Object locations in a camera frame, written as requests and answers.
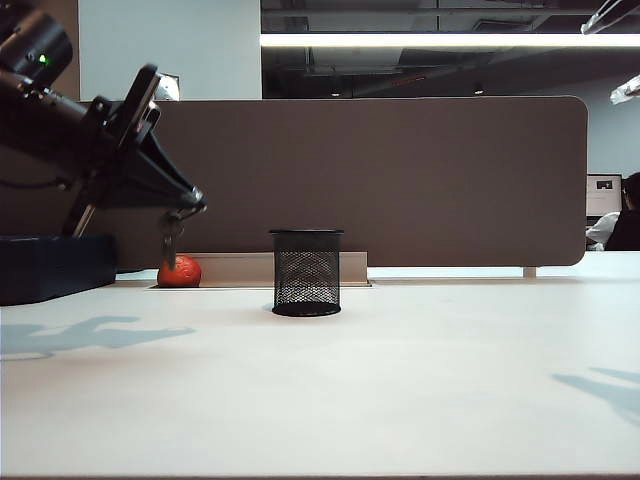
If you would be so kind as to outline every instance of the office desk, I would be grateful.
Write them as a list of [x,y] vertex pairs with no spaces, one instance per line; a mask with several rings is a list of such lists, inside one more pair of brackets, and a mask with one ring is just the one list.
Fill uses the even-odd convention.
[[2,474],[640,474],[640,253],[517,271],[374,269],[307,319],[144,280],[3,308]]

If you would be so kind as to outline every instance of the computer screen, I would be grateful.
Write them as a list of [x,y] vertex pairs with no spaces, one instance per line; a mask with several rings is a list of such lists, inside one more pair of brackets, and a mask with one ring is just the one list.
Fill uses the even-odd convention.
[[622,175],[587,175],[587,217],[622,210]]

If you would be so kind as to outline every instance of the black mesh pen holder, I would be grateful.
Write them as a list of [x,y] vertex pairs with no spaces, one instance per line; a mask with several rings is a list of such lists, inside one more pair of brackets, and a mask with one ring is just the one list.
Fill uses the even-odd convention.
[[318,317],[340,311],[340,237],[344,230],[270,230],[273,313]]

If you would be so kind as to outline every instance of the orange ball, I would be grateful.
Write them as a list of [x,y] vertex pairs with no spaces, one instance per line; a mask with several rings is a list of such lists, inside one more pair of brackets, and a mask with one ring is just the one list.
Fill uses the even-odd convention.
[[189,255],[176,255],[176,266],[169,268],[166,260],[162,261],[158,270],[158,286],[160,287],[197,287],[200,285],[202,269],[198,262]]

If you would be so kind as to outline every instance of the cubicle divider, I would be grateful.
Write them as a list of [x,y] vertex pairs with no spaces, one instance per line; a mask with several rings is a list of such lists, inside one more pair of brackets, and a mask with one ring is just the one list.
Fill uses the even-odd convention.
[[[576,98],[161,109],[162,145],[209,200],[185,222],[180,251],[265,252],[273,228],[343,228],[342,249],[368,252],[370,266],[571,265],[583,255],[587,112]],[[63,203],[51,198],[61,193],[17,195],[22,230],[3,222],[4,233],[42,233]],[[154,267],[160,213],[98,211],[89,230],[116,236],[121,267]]]

